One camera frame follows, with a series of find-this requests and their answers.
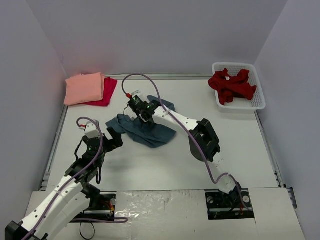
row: cable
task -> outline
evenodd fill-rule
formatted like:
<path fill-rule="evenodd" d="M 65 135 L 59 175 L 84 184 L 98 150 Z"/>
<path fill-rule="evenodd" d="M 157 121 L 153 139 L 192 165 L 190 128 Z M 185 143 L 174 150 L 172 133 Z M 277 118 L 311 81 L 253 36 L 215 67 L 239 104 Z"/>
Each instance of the cable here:
<path fill-rule="evenodd" d="M 123 220 L 123 221 L 107 221 L 93 218 L 76 218 L 71 223 L 86 222 L 86 223 L 101 223 L 101 224 L 125 224 L 129 221 L 127 217 L 113 217 L 112 220 Z"/>
<path fill-rule="evenodd" d="M 200 154 L 201 154 L 201 157 L 202 157 L 202 159 L 203 159 L 203 161 L 204 161 L 204 164 L 205 164 L 205 166 L 206 166 L 206 169 L 207 169 L 207 171 L 208 171 L 208 173 L 209 173 L 209 176 L 210 176 L 211 181 L 212 181 L 214 184 L 217 184 L 223 176 L 230 176 L 230 178 L 232 178 L 232 180 L 234 181 L 235 186 L 236 186 L 236 188 L 237 188 L 237 190 L 238 190 L 239 197 L 240 197 L 240 201 L 241 201 L 242 205 L 243 205 L 248 211 L 252 211 L 252 210 L 249 209 L 249 208 L 246 206 L 246 204 L 244 203 L 244 200 L 243 200 L 242 195 L 241 195 L 240 186 L 239 186 L 239 184 L 237 183 L 236 179 L 235 179 L 231 174 L 225 172 L 225 173 L 222 173 L 216 180 L 214 179 L 214 177 L 213 177 L 213 175 L 212 175 L 212 172 L 211 172 L 211 169 L 210 169 L 210 166 L 209 166 L 209 163 L 208 163 L 208 160 L 207 160 L 204 152 L 202 151 L 200 145 L 198 144 L 198 142 L 196 141 L 196 139 L 192 136 L 192 134 L 188 131 L 188 129 L 184 126 L 184 124 L 183 124 L 182 122 L 180 122 L 180 121 L 179 121 L 170 111 L 168 111 L 168 109 L 165 107 L 165 105 L 163 104 L 163 102 L 162 102 L 162 100 L 161 100 L 159 90 L 158 90 L 155 82 L 154 82 L 150 77 L 148 77 L 147 75 L 144 75 L 144 74 L 140 74 L 140 73 L 132 73 L 132 74 L 127 75 L 127 76 L 122 80 L 122 83 L 121 83 L 122 91 L 124 92 L 124 94 L 125 94 L 126 96 L 128 96 L 128 94 L 127 94 L 127 92 L 125 91 L 125 88 L 124 88 L 125 80 L 126 80 L 127 78 L 131 77 L 131 76 L 134 76 L 134 75 L 142 76 L 142 77 L 148 79 L 148 80 L 152 83 L 152 85 L 153 85 L 154 88 L 155 88 L 155 91 L 156 91 L 156 94 L 157 94 L 157 96 L 158 96 L 158 99 L 159 99 L 159 102 L 160 102 L 161 107 L 163 107 L 163 109 L 165 110 L 165 112 L 166 112 L 168 115 L 170 115 L 170 116 L 173 118 L 173 120 L 175 120 L 175 121 L 181 126 L 181 128 L 188 134 L 188 136 L 190 137 L 190 139 L 191 139 L 191 140 L 193 141 L 193 143 L 195 144 L 196 148 L 199 150 L 199 152 L 200 152 Z"/>
<path fill-rule="evenodd" d="M 111 211 L 110 204 L 108 204 L 108 202 L 101 201 L 100 203 L 102 203 L 104 206 L 108 207 L 108 209 Z"/>
<path fill-rule="evenodd" d="M 74 151 L 74 155 L 75 155 L 75 160 L 76 161 L 78 161 L 79 160 L 79 157 L 78 157 L 78 150 L 79 150 L 79 148 L 80 148 L 80 146 L 81 146 L 81 144 L 82 144 L 82 139 L 81 139 L 81 141 L 80 141 L 80 143 L 79 143 L 79 145 L 78 146 L 76 146 L 76 149 L 75 149 L 75 151 Z"/>
<path fill-rule="evenodd" d="M 127 109 L 129 107 L 129 105 L 127 105 L 124 109 L 123 109 L 123 118 L 124 118 L 124 120 L 127 122 L 127 123 L 133 123 L 136 119 L 138 119 L 138 118 L 135 118 L 134 120 L 130 120 L 130 121 L 128 121 L 127 119 L 126 119 L 126 115 L 125 115 L 125 110 Z"/>
<path fill-rule="evenodd" d="M 239 206 L 240 203 L 238 202 L 238 199 L 239 198 L 236 199 L 235 204 L 233 204 L 232 208 L 228 211 L 229 213 L 232 212 L 236 207 Z"/>
<path fill-rule="evenodd" d="M 83 234 L 82 234 L 82 232 L 81 232 L 81 226 L 82 226 L 83 222 L 80 223 L 80 227 L 79 227 L 80 236 L 81 236 L 84 240 L 91 240 L 91 239 L 93 239 L 93 238 L 95 237 L 95 235 L 96 235 L 96 228 L 95 228 L 94 224 L 93 224 L 92 222 L 88 222 L 88 223 L 91 224 L 92 227 L 93 227 L 93 235 L 92 235 L 92 237 L 90 237 L 90 238 L 84 237 Z"/>
<path fill-rule="evenodd" d="M 75 174 L 73 177 L 71 177 L 65 184 L 63 184 L 60 188 L 60 190 L 58 191 L 58 193 L 56 195 L 54 195 L 54 197 L 51 199 L 50 203 L 48 204 L 48 206 L 46 207 L 46 209 L 44 210 L 43 214 L 41 215 L 41 217 L 39 218 L 38 222 L 34 225 L 34 227 L 27 233 L 27 235 L 24 236 L 24 238 L 22 238 L 22 240 L 27 240 L 37 229 L 37 227 L 40 225 L 41 221 L 45 218 L 46 214 L 48 213 L 48 211 L 50 210 L 51 206 L 54 204 L 55 200 L 57 199 L 57 197 L 61 194 L 62 190 L 72 181 L 74 180 L 76 177 L 78 177 L 80 174 L 82 174 L 85 170 L 87 170 L 99 157 L 101 149 L 102 149 L 102 145 L 103 145 L 103 134 L 102 131 L 99 127 L 99 125 L 93 121 L 92 119 L 82 116 L 79 117 L 76 120 L 76 124 L 78 125 L 78 127 L 80 127 L 81 125 L 79 124 L 80 120 L 88 120 L 91 123 L 93 123 L 95 125 L 95 127 L 98 129 L 99 134 L 100 134 L 100 145 L 99 145 L 99 149 L 96 153 L 96 155 L 94 156 L 94 158 L 92 159 L 91 162 L 89 162 L 89 164 L 87 166 L 85 166 L 82 170 L 80 170 L 77 174 Z"/>
<path fill-rule="evenodd" d="M 244 206 L 241 204 L 240 206 L 240 214 L 243 215 L 244 214 Z"/>

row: gray wall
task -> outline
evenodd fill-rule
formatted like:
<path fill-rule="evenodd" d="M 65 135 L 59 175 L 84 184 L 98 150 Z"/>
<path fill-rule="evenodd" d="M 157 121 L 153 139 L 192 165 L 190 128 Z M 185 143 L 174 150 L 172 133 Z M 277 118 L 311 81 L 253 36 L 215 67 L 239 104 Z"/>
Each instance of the gray wall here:
<path fill-rule="evenodd" d="M 0 239 L 38 190 L 55 137 L 66 78 L 24 0 L 0 1 Z"/>
<path fill-rule="evenodd" d="M 254 63 L 287 0 L 27 0 L 68 75 Z"/>
<path fill-rule="evenodd" d="M 319 10 L 318 0 L 289 0 L 255 63 L 266 98 L 259 116 L 308 240 L 320 239 Z"/>

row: pink towel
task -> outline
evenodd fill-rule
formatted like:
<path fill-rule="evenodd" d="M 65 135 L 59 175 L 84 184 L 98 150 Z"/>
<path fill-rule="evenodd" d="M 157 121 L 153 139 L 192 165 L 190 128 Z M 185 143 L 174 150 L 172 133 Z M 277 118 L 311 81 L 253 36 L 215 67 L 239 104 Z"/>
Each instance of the pink towel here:
<path fill-rule="evenodd" d="M 114 94 L 117 83 L 118 83 L 118 80 L 112 79 L 111 77 L 106 77 L 104 79 L 103 99 L 100 101 L 85 102 L 83 104 L 92 105 L 92 106 L 107 107 L 110 104 L 110 100 L 111 100 L 112 95 Z"/>
<path fill-rule="evenodd" d="M 71 106 L 103 99 L 104 80 L 105 76 L 101 72 L 70 77 L 65 80 L 66 95 L 64 104 Z"/>

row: black bracket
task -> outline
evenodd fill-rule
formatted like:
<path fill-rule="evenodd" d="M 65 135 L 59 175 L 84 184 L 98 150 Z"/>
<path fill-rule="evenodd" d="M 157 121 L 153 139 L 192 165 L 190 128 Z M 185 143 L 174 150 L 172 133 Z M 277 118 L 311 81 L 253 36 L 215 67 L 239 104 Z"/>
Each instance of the black bracket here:
<path fill-rule="evenodd" d="M 101 172 L 101 168 L 103 166 L 103 163 L 105 161 L 105 155 L 106 153 L 109 153 L 113 151 L 116 148 L 120 148 L 123 146 L 123 141 L 121 134 L 116 132 L 112 127 L 108 127 L 107 131 L 110 133 L 110 135 L 113 137 L 112 139 L 108 139 L 104 134 L 102 137 L 103 145 L 101 152 L 97 158 L 97 160 L 92 164 L 90 167 L 88 167 L 82 174 L 80 174 L 76 180 L 77 182 L 80 182 L 83 186 L 83 188 L 86 187 L 86 185 L 98 174 Z M 82 137 L 81 142 L 84 142 L 86 144 L 86 152 L 82 155 L 81 158 L 76 158 L 76 161 L 70 166 L 70 168 L 65 172 L 65 176 L 71 176 L 73 177 L 78 172 L 82 171 L 95 157 L 99 150 L 100 146 L 100 138 L 88 138 L 87 136 Z M 79 149 L 79 146 L 76 148 L 75 155 L 77 156 L 77 150 Z"/>
<path fill-rule="evenodd" d="M 101 193 L 98 188 L 88 184 L 82 191 L 90 199 L 89 208 L 79 213 L 74 219 L 99 219 L 114 221 L 116 193 Z"/>
<path fill-rule="evenodd" d="M 217 153 L 220 153 L 220 140 L 211 123 L 207 119 L 204 118 L 202 121 L 198 121 L 197 123 L 198 125 L 195 127 L 195 129 L 190 130 L 189 132 L 201 147 L 204 155 L 206 156 L 206 159 L 210 162 L 213 162 L 214 156 Z M 198 148 L 190 137 L 189 144 L 192 155 L 199 161 L 203 162 L 204 160 Z"/>
<path fill-rule="evenodd" d="M 153 123 L 152 115 L 155 110 L 160 107 L 160 103 L 156 100 L 151 102 L 142 101 L 138 96 L 133 96 L 128 102 L 128 106 L 136 114 L 142 124 Z"/>
<path fill-rule="evenodd" d="M 210 190 L 205 192 L 206 207 L 209 220 L 228 220 L 228 219 L 254 219 L 253 211 L 248 211 L 242 206 L 239 199 L 230 194 L 223 193 L 219 190 Z M 241 191 L 242 197 L 250 200 L 249 192 Z M 251 201 L 245 203 L 248 208 L 252 207 Z"/>
<path fill-rule="evenodd" d="M 5 240 L 21 240 L 23 239 L 29 231 L 22 227 L 23 222 L 16 223 L 11 221 L 4 230 L 4 239 Z M 34 234 L 30 236 L 30 240 L 47 240 L 48 235 L 45 234 L 43 238 L 38 238 Z"/>

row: white platform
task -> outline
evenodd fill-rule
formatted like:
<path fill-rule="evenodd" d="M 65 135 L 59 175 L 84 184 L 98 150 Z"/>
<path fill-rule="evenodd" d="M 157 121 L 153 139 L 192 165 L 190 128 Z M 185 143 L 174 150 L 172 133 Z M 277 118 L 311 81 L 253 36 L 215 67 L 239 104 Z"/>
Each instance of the white platform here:
<path fill-rule="evenodd" d="M 49 194 L 34 192 L 27 214 Z M 304 240 L 285 188 L 249 189 L 255 219 L 208 220 L 205 191 L 118 192 L 117 217 L 125 224 L 94 223 L 94 240 Z M 78 223 L 55 238 L 81 240 Z M 82 231 L 92 233 L 87 225 Z"/>
<path fill-rule="evenodd" d="M 277 188 L 278 184 L 254 114 L 220 113 L 215 92 L 207 80 L 156 80 L 161 97 L 175 104 L 176 111 L 192 119 L 208 119 L 215 129 L 229 172 L 243 188 Z M 156 95 L 147 80 L 128 80 L 125 89 L 141 90 L 145 96 Z M 86 116 L 105 123 L 122 114 L 128 98 L 121 90 L 121 81 L 108 107 L 77 105 L 68 108 L 48 183 L 52 190 L 75 160 L 74 150 L 83 131 L 77 118 Z M 126 114 L 134 116 L 130 109 Z M 182 135 L 167 145 L 151 149 L 122 135 L 123 147 L 105 157 L 102 168 L 102 191 L 206 190 L 216 189 L 203 162 L 190 153 L 189 141 Z M 81 156 L 85 147 L 81 147 Z"/>

